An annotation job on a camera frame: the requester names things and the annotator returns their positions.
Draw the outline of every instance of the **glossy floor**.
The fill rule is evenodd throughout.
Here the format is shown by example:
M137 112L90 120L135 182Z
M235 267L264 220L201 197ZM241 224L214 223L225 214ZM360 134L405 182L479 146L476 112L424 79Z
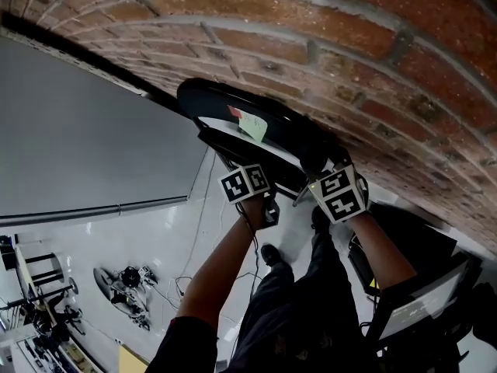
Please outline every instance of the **glossy floor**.
M151 360L160 344L169 321L179 303L174 279L193 276L208 257L223 234L238 217L235 208L224 202L217 178L226 169L209 151L196 179L189 201L183 205L107 221L53 228L19 236L26 256L47 251L56 253L66 276L72 276L79 286L79 295L68 299L84 314L83 327L87 335L80 341L109 371L117 371L117 343L124 342L133 351ZM308 268L311 256L311 211L315 202L304 198L297 207L289 199L277 197L280 223L258 233L259 243L269 242L279 247L291 262L295 277ZM372 316L373 305L366 299L360 282L347 258L346 242L335 229L335 245L349 274L357 313L362 321ZM123 270L127 266L149 266L158 278L157 289L168 297L166 301L150 291L148 306L151 331L135 326L118 312L102 295L93 278L94 267ZM261 260L259 275L268 268ZM255 272L253 247L247 253L240 275ZM252 275L244 276L235 286L222 311L218 330L218 360L228 359L235 344L252 285ZM188 279L179 280L185 288Z

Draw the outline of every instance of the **black office chair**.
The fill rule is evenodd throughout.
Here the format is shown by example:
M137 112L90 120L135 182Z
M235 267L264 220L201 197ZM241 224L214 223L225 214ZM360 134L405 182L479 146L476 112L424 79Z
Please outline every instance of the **black office chair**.
M309 180L322 175L328 159L334 165L351 163L347 150L339 146L332 135L274 99L200 78L182 83L177 96L180 110L199 128L198 137L218 153L228 169L234 169L236 165L260 164L276 184L276 190L294 200L294 205L304 195ZM236 124L236 131L244 134L238 128L240 119L234 114L236 110L267 123L266 133L258 145L210 127L208 120L203 119ZM301 167L260 145L288 152L298 159Z

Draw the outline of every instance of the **chair backrest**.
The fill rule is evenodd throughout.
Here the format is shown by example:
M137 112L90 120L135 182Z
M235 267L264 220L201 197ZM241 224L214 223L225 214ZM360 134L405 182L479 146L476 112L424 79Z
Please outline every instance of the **chair backrest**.
M330 142L330 135L319 126L274 99L199 78L186 80L179 86L177 95L180 110L194 120L200 129L208 126L199 117L238 124L239 117L234 114L234 108L263 119L267 129L262 141L278 145L295 156L308 175L321 173L327 159L332 156L341 160L348 156L343 148ZM235 138L229 134L226 136L226 142ZM240 142L236 142L233 148L239 148L240 145ZM229 142L224 145L225 151L231 150L236 154L233 148ZM250 152L258 153L254 148L250 148ZM255 155L248 158L257 162Z

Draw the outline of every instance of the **paper note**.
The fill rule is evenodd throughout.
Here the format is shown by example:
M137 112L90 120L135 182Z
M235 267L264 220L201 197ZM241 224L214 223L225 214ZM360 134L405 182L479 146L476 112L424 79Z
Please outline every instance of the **paper note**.
M238 126L257 142L262 142L267 131L267 122L256 115L252 115L233 106L228 106L231 114L240 121Z

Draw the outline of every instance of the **gray panel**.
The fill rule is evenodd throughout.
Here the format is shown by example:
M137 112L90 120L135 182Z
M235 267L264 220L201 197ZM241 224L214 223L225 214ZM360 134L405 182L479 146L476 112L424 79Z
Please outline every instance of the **gray panel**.
M188 119L0 38L0 216L189 195L205 145Z

